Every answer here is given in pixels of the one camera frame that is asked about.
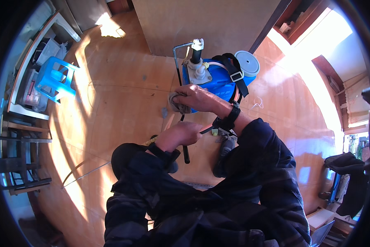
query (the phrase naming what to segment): wooden door frame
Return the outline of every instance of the wooden door frame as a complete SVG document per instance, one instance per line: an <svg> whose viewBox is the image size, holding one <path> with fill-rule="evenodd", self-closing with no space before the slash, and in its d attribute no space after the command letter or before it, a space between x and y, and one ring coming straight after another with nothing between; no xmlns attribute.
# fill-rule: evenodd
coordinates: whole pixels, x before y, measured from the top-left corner
<svg viewBox="0 0 370 247"><path fill-rule="evenodd" d="M270 30L274 27L275 23L281 17L281 15L286 10L286 8L288 7L291 1L292 0L281 0L278 3L270 19L267 21L266 25L263 27L259 36L256 38L255 42L252 44L251 48L249 49L250 53L253 54L256 51L256 49L260 46L261 42L264 40L264 38L267 36Z"/></svg>

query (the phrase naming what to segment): white tank lid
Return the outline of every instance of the white tank lid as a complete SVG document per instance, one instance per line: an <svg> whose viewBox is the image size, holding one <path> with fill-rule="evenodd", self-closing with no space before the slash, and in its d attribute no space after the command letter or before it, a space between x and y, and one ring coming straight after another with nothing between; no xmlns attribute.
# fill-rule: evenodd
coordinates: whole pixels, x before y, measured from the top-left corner
<svg viewBox="0 0 370 247"><path fill-rule="evenodd" d="M238 51L234 56L240 63L240 67L244 71L244 76L254 77L259 73L260 64L254 55L247 51Z"/></svg>

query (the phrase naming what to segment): black shoulder strap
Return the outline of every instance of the black shoulder strap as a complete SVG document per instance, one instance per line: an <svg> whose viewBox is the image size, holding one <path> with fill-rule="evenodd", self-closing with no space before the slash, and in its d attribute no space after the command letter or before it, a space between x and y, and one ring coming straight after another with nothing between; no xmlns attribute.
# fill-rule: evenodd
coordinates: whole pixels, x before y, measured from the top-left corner
<svg viewBox="0 0 370 247"><path fill-rule="evenodd" d="M241 72L240 63L238 62L237 58L231 53L218 55L213 57L212 59L222 62L223 65L226 66L230 75ZM235 84L237 85L238 89L240 90L241 94L244 97L248 95L249 93L248 88L243 79L236 81Z"/></svg>

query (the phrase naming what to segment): metal wire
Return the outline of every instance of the metal wire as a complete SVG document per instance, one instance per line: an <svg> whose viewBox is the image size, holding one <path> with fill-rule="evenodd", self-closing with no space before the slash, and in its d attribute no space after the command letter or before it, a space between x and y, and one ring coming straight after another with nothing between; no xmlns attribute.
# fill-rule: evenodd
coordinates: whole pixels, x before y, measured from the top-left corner
<svg viewBox="0 0 370 247"><path fill-rule="evenodd" d="M103 167L103 166L105 166L105 165L108 165L109 163L111 163L111 161L110 161L110 162L105 163L104 165L100 165L98 168L95 168L95 169L91 170L90 172L86 173L85 175L80 176L79 178L77 178L77 179L75 179L74 181L70 182L70 183L69 183L69 184L67 184L66 186L63 186L63 188L62 188L62 189L66 188L68 185L72 184L73 182L80 180L80 179L81 179L81 178L83 178L84 176L86 176L86 175L88 175L88 174L90 174L90 173L92 173L92 172L94 172L94 171L96 171L96 170L100 169L101 167Z"/></svg>
<svg viewBox="0 0 370 247"><path fill-rule="evenodd" d="M177 68L177 74L178 74L178 80L179 80L179 85L180 86L182 86L182 81L181 81L181 74L179 73L179 67L178 67L178 61L177 61L177 53L175 52L175 50L178 49L178 48L180 48L180 47L189 46L189 45L193 45L193 44L194 44L194 42L189 42L189 43L186 43L186 44L175 46L173 48L175 66Z"/></svg>

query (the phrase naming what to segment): wooden floor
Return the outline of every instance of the wooden floor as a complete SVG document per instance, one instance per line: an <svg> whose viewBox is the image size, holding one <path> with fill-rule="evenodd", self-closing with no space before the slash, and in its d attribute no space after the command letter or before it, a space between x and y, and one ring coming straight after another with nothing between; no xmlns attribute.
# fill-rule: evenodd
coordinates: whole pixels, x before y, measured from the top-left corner
<svg viewBox="0 0 370 247"><path fill-rule="evenodd" d="M61 105L50 101L50 119L43 123L49 125L53 136L52 143L41 145L41 162L52 184L41 190L38 201L69 246L104 244L106 201L116 178L106 165L61 189L63 185L110 161L120 144L141 144L160 133L167 121L161 109L167 107L168 93L179 85L174 59L150 54L135 12L112 20L113 27L118 24L121 36L123 32L126 36L102 36L100 27L84 32L65 58L81 68L72 84L76 97L63 98ZM270 39L262 42L255 55L260 73L250 84L241 109L252 118L269 122L294 154L305 211L311 213L323 205L317 195L329 188L334 178L323 168L324 159L336 154L334 133L327 129L300 75L276 64L284 55ZM257 96L263 99L263 109L251 109ZM195 113L185 120L206 125L214 118L212 113ZM181 155L179 171L173 177L211 185L220 182L211 171L220 145L216 140L207 133L189 146L191 163L185 164Z"/></svg>

